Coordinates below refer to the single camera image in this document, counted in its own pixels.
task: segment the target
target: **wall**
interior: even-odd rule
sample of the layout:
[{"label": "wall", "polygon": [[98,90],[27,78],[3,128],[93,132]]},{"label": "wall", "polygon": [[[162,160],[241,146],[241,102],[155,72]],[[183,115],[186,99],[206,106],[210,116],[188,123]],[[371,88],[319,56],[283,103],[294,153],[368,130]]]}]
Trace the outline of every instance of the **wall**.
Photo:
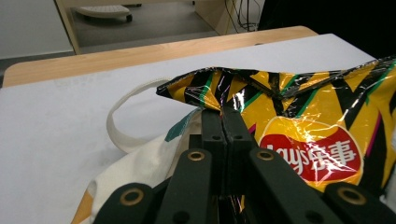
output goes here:
[{"label": "wall", "polygon": [[0,0],[0,59],[72,50],[53,0]]}]

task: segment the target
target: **lay's logo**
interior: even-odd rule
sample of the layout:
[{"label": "lay's logo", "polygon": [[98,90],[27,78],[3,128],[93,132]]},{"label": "lay's logo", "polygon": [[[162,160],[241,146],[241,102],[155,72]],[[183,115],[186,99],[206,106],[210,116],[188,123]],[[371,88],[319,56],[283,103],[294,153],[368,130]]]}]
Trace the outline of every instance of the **lay's logo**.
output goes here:
[{"label": "lay's logo", "polygon": [[338,125],[275,117],[265,128],[260,147],[279,153],[308,185],[319,190],[332,182],[359,184],[361,179],[359,147]]}]

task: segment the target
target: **yellow chip bag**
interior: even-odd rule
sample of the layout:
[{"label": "yellow chip bag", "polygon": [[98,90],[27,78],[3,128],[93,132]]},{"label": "yellow chip bag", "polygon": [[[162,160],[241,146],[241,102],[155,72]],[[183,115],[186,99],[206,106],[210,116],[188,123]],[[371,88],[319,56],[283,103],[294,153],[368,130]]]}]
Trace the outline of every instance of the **yellow chip bag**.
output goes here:
[{"label": "yellow chip bag", "polygon": [[396,153],[396,56],[342,71],[306,74],[209,67],[157,94],[240,111],[260,147],[279,153],[311,187],[333,182],[383,193]]}]

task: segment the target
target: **bag handle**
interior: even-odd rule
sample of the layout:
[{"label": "bag handle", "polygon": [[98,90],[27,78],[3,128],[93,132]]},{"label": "bag handle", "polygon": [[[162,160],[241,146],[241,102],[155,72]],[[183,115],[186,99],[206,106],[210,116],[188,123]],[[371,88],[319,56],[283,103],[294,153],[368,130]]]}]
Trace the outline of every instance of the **bag handle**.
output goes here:
[{"label": "bag handle", "polygon": [[144,83],[140,86],[137,86],[124,96],[122,96],[110,109],[107,115],[107,121],[106,121],[106,128],[107,128],[107,133],[108,136],[110,137],[111,141],[114,143],[114,145],[119,148],[120,150],[124,152],[131,152],[134,147],[141,146],[145,143],[147,143],[147,140],[141,139],[141,138],[135,138],[132,136],[129,136],[125,133],[122,133],[119,129],[117,129],[116,124],[114,123],[113,119],[113,114],[118,110],[126,101],[128,101],[129,98],[132,96],[135,96],[143,91],[146,91],[150,88],[156,88],[168,81],[170,81],[171,78],[163,77],[163,78],[158,78],[158,79],[153,79],[151,81],[148,81],[147,83]]}]

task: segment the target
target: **red logo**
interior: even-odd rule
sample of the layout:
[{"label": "red logo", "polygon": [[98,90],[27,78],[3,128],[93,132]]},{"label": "red logo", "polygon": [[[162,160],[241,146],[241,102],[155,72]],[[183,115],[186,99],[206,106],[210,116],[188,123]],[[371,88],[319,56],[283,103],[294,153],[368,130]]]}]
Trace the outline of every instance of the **red logo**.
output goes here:
[{"label": "red logo", "polygon": [[302,122],[305,123],[302,128],[298,123],[294,121],[297,126],[289,126],[288,130],[282,129],[284,122],[277,128],[272,124],[270,133],[264,134],[260,141],[260,147],[279,153],[301,178],[316,185],[323,181],[348,179],[361,169],[359,147],[347,130],[317,122],[306,125],[307,121]]}]

